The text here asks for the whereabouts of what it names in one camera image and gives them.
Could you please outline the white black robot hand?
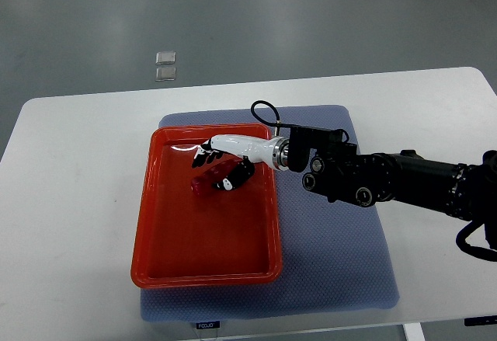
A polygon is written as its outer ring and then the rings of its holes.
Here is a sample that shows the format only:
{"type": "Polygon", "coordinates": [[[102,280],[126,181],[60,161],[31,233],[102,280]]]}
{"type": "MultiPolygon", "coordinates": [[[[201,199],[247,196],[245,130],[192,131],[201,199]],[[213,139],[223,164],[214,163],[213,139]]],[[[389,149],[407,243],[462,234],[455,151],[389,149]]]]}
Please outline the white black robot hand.
{"type": "Polygon", "coordinates": [[[286,171],[288,140],[284,137],[262,139],[237,134],[219,134],[200,144],[193,156],[192,168],[199,168],[220,159],[223,155],[233,155],[241,161],[231,166],[231,170],[220,180],[211,182],[216,190],[236,190],[255,173],[255,164],[264,163],[272,170],[286,171]]]}

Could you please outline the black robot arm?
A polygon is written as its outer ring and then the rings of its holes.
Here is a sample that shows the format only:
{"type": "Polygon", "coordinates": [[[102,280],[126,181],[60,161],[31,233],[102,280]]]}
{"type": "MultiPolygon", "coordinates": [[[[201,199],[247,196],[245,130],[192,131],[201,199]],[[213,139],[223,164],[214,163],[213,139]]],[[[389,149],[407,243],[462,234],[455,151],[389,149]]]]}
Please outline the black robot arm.
{"type": "Polygon", "coordinates": [[[434,162],[413,150],[360,155],[343,129],[287,125],[288,144],[276,163],[302,173],[311,193],[360,207],[396,200],[467,221],[456,236],[464,253],[496,260],[496,152],[480,165],[434,162]]]}

